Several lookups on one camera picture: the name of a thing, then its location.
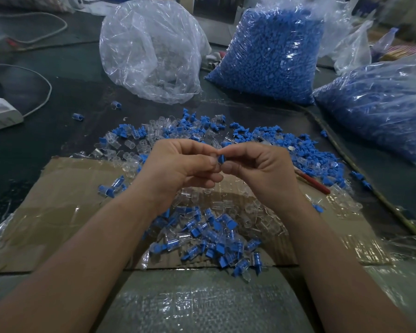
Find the table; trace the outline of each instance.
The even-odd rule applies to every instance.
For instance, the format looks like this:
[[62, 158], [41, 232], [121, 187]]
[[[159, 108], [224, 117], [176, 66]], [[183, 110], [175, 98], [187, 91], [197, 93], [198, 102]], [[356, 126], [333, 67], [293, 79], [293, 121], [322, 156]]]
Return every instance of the table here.
[[[101, 18], [84, 13], [61, 17], [68, 22], [69, 29], [59, 36], [40, 42], [30, 50], [16, 53], [7, 46], [0, 46], [0, 63], [15, 64], [37, 71], [51, 82], [54, 89], [48, 104], [25, 119], [24, 124], [0, 131], [0, 195], [3, 197], [0, 200], [0, 212], [4, 212], [8, 206], [12, 211], [19, 205], [51, 156], [81, 150], [75, 147], [81, 146], [80, 140], [87, 132], [84, 134], [82, 126], [78, 125], [80, 123], [71, 119], [72, 113], [82, 113], [91, 125], [92, 122], [97, 123], [99, 115], [104, 114], [102, 108], [107, 104], [107, 99], [114, 95], [114, 91], [121, 91], [116, 89], [101, 67], [97, 43]], [[271, 99], [219, 89], [206, 82], [203, 79], [205, 75], [205, 72], [200, 73], [202, 93], [188, 105], [196, 105], [197, 102], [239, 105], [246, 103], [265, 106], [266, 109], [277, 109], [284, 105]], [[315, 86], [327, 84], [334, 78], [334, 72], [321, 68], [320, 72], [316, 72]], [[2, 69], [0, 79], [6, 88], [6, 98], [14, 101], [12, 104], [23, 113], [46, 95], [46, 84], [26, 71]], [[369, 181], [389, 201], [408, 208], [416, 215], [416, 167], [373, 148], [350, 134], [316, 106], [310, 106], [306, 110], [326, 124], [329, 135], [367, 173]], [[409, 234], [408, 229], [391, 216], [372, 225], [378, 235], [386, 238]], [[138, 273], [139, 276], [151, 275], [150, 271]], [[276, 275], [273, 279], [270, 278], [272, 281], [269, 283], [282, 287], [280, 275]], [[310, 322], [315, 330], [320, 330], [311, 300], [308, 301], [307, 291], [305, 292], [304, 287], [298, 289], [303, 290], [300, 293], [306, 294], [299, 296], [297, 292]]]

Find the hand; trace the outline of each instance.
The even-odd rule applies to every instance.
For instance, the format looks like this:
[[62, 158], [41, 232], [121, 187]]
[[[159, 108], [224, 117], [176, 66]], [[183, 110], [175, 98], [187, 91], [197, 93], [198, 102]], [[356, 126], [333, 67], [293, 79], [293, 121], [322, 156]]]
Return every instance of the hand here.
[[217, 153], [227, 159], [221, 166], [223, 173], [244, 180], [256, 198], [279, 217], [298, 210], [306, 201], [287, 149], [244, 142], [229, 145]]
[[130, 188], [141, 192], [159, 215], [182, 187], [213, 188], [223, 179], [219, 172], [214, 147], [189, 139], [159, 140]]

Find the plastic bag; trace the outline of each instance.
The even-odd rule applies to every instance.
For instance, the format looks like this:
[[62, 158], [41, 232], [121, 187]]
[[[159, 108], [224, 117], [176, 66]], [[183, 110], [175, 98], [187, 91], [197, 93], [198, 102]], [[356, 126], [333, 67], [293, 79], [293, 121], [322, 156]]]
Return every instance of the plastic bag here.
[[368, 44], [367, 30], [373, 25], [372, 21], [365, 21], [355, 31], [345, 37], [329, 54], [334, 61], [334, 69], [340, 76], [360, 66], [371, 64], [371, 52]]
[[416, 55], [350, 71], [313, 95], [346, 128], [416, 164]]
[[69, 0], [0, 0], [0, 6], [47, 12], [73, 12]]
[[211, 52], [197, 20], [171, 0], [133, 0], [105, 17], [100, 57], [111, 80], [141, 98], [184, 103], [200, 92], [201, 55]]
[[319, 57], [326, 56], [334, 51], [336, 46], [353, 29], [351, 9], [345, 0], [319, 0], [328, 11], [324, 15], [325, 25], [322, 42], [319, 48]]
[[230, 89], [308, 105], [324, 19], [314, 3], [262, 0], [244, 12], [222, 62], [206, 79]]

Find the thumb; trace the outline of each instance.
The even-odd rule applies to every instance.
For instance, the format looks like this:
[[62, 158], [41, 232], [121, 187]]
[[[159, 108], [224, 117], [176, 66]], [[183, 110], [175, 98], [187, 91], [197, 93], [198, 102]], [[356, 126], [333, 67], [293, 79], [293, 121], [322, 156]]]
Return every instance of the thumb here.
[[237, 176], [245, 182], [247, 182], [251, 175], [251, 169], [244, 167], [238, 161], [225, 161], [222, 166], [220, 166], [220, 169], [222, 169], [223, 173]]
[[217, 165], [217, 158], [208, 155], [183, 155], [182, 159], [182, 167], [187, 176], [192, 176], [200, 172], [212, 171]]

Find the dark table surface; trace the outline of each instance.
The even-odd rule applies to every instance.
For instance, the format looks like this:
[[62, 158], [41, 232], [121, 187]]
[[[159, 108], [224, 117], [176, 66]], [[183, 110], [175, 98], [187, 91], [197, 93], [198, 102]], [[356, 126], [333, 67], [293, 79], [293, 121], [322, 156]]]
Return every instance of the dark table surface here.
[[[10, 196], [10, 209], [19, 205], [50, 157], [89, 151], [88, 140], [94, 142], [97, 136], [122, 123], [124, 117], [128, 117], [130, 123], [139, 125], [160, 115], [177, 116], [183, 106], [207, 115], [220, 113], [216, 109], [221, 106], [224, 114], [230, 114], [233, 120], [245, 127], [254, 128], [265, 125], [266, 121], [268, 125], [277, 123], [270, 123], [273, 119], [268, 119], [278, 110], [276, 114], [281, 119], [279, 125], [282, 126], [285, 116], [280, 109], [298, 110], [280, 101], [217, 88], [203, 79], [207, 74], [204, 71], [200, 72], [202, 92], [183, 106], [166, 106], [141, 100], [115, 86], [103, 72], [97, 43], [102, 18], [86, 13], [61, 17], [68, 22], [68, 30], [40, 42], [36, 47], [15, 52], [5, 44], [0, 45], [0, 63], [23, 66], [39, 72], [53, 87], [50, 101], [43, 108], [28, 116], [23, 124], [0, 130], [0, 212], [7, 208]], [[39, 18], [34, 21], [43, 24], [45, 20]], [[319, 62], [330, 65], [326, 59]], [[320, 68], [316, 72], [315, 87], [327, 84], [335, 77], [333, 71]], [[5, 97], [22, 113], [43, 101], [48, 90], [47, 84], [37, 75], [17, 68], [0, 66], [0, 83], [0, 96]], [[127, 107], [126, 111], [111, 110], [109, 103], [112, 100], [122, 102], [124, 108]], [[391, 203], [409, 209], [416, 216], [414, 165], [349, 133], [316, 106], [308, 107], [307, 112], [314, 114], [327, 126], [328, 133], [340, 148], [367, 173], [368, 180]], [[72, 113], [83, 114], [85, 121], [81, 123], [71, 119]], [[305, 133], [304, 127], [314, 128], [316, 132], [313, 134], [316, 135], [321, 127], [309, 114], [303, 114], [309, 125], [302, 126], [299, 120], [293, 123], [293, 132]], [[364, 214], [368, 213], [366, 218], [379, 236], [390, 238], [409, 234], [403, 224], [373, 195], [358, 194], [357, 199], [364, 204]]]

